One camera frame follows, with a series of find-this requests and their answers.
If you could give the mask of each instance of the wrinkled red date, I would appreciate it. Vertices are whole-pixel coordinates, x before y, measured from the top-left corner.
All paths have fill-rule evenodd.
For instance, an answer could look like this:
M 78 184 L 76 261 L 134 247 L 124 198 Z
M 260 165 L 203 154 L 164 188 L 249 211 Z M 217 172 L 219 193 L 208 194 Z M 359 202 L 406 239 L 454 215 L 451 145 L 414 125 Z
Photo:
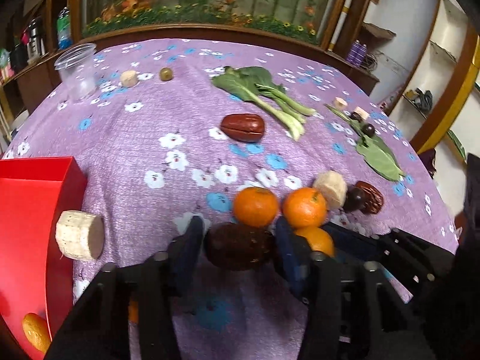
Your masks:
M 220 130 L 234 140 L 255 143 L 265 134 L 265 122 L 254 114 L 232 114 L 223 118 Z

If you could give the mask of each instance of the red box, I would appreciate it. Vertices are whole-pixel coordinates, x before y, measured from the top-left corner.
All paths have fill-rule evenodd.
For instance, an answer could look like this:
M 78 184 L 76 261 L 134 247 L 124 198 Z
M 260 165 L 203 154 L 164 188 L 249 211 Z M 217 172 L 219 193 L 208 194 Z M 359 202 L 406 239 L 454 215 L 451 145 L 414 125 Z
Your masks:
M 33 360 L 23 317 L 45 317 L 54 336 L 73 305 L 73 260 L 62 256 L 56 223 L 81 210 L 87 179 L 73 157 L 0 160 L 0 314 Z

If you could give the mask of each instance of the dark round fruit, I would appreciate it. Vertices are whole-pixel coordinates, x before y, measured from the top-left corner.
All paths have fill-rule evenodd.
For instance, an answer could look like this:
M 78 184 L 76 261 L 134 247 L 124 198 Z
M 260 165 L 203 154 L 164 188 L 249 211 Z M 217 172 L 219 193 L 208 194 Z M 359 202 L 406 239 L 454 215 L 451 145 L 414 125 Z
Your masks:
M 367 137 L 373 137 L 375 135 L 375 127 L 367 123 L 366 125 L 363 125 L 361 128 L 361 132 L 363 132 Z
M 350 119 L 357 120 L 358 122 L 363 122 L 363 119 L 358 112 L 352 112 L 350 114 Z
M 346 192 L 345 204 L 343 205 L 343 210 L 345 212 L 352 212 L 356 210 L 361 210 L 367 200 L 367 195 L 362 188 L 351 187 Z
M 169 67 L 164 67 L 160 70 L 160 80 L 162 81 L 170 81 L 173 78 L 172 69 Z
M 268 230 L 237 223 L 221 223 L 208 230 L 205 255 L 213 265 L 230 271 L 246 271 L 267 262 L 275 245 Z

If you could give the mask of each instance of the table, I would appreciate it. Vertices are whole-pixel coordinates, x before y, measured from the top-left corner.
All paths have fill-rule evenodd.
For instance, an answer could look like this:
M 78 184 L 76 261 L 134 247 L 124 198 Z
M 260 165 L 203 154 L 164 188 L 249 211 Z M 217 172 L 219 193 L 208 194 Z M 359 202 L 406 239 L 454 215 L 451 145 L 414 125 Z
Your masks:
M 276 119 L 213 87 L 210 78 L 226 65 L 263 66 L 290 97 L 316 108 L 305 135 L 295 142 Z M 162 67 L 172 68 L 172 81 L 160 81 Z M 133 88 L 119 86 L 128 69 L 139 72 Z M 58 86 L 5 154 L 73 155 L 88 176 L 83 210 L 104 217 L 106 245 L 98 261 L 75 263 L 75 298 L 104 263 L 127 266 L 164 250 L 194 213 L 207 226 L 230 221 L 238 190 L 263 185 L 282 198 L 329 169 L 349 184 L 368 181 L 385 197 L 377 215 L 333 211 L 333 222 L 364 235 L 399 227 L 450 251 L 458 245 L 452 218 L 414 150 L 334 68 L 244 44 L 154 39 L 97 53 L 95 78 L 98 90 L 82 103 L 73 103 Z M 360 106 L 370 113 L 406 173 L 401 182 L 381 178 L 357 154 L 356 134 L 323 105 L 336 96 L 346 99 L 349 111 Z M 259 144 L 234 142 L 218 129 L 233 113 L 264 118 L 266 135 Z M 174 301 L 173 313 L 184 360 L 295 359 L 306 321 L 305 306 L 270 265 L 225 274 L 202 257 L 190 294 Z

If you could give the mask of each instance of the tangerine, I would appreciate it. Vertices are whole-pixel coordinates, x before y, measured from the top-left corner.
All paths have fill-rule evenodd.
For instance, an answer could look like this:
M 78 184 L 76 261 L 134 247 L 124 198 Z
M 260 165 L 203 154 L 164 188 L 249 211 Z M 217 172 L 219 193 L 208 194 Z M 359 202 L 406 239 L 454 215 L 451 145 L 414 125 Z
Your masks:
M 313 251 L 321 251 L 330 257 L 335 256 L 335 246 L 332 237 L 325 230 L 310 226 L 295 230 L 295 234 L 306 238 Z
M 283 202 L 283 215 L 293 228 L 319 227 L 327 218 L 327 203 L 315 188 L 300 188 Z
M 233 200 L 233 216 L 244 225 L 252 227 L 270 225 L 279 208 L 277 197 L 266 188 L 245 188 Z

